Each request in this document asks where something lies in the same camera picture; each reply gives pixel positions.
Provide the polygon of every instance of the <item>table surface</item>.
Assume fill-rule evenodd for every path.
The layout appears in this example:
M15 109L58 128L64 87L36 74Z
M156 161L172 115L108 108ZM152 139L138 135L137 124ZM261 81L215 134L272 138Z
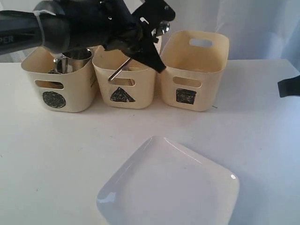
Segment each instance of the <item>table surface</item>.
M53 112L19 63L0 71L2 224L106 224L96 195L153 135L239 177L230 225L299 224L300 98L279 98L277 87L299 74L288 61L228 61L216 108L207 112L170 107L159 96L143 110L108 107L98 96L84 112Z

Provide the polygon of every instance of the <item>cream plastic bin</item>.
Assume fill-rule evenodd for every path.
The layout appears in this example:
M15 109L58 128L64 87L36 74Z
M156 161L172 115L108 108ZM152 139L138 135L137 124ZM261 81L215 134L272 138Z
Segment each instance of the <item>cream plastic bin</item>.
M53 56L42 47L22 62L42 105L49 110L73 113L87 109L98 90L92 60L69 74L48 74L53 67Z
M161 55L167 66L160 76L164 102L189 110L208 110L228 52L229 39L221 34L183 30L171 35Z
M158 52L161 39L156 44ZM100 91L107 105L121 108L142 109L152 103L154 96L156 71L131 61L126 71L122 71L114 80L108 78L128 59L121 51L105 51L99 47L93 58Z

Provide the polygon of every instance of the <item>stainless steel mug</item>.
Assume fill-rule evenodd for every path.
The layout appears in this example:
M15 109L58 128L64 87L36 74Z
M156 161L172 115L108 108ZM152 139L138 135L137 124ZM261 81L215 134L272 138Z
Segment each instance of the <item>stainless steel mug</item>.
M54 71L57 74L67 74L80 70L89 62L92 55L92 51L86 48L65 52L54 59Z

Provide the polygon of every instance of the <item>square white plate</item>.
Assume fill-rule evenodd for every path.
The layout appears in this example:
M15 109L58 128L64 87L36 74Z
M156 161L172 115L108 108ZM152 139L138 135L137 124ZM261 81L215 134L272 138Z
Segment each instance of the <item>square white plate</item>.
M238 192L232 172L154 136L104 185L97 206L110 225L225 225Z

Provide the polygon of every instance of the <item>triangle label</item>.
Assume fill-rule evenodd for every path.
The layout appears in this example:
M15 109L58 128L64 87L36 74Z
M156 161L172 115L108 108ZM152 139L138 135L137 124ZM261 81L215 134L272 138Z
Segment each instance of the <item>triangle label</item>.
M135 102L135 100L122 88L118 89L112 94L111 101L113 102Z

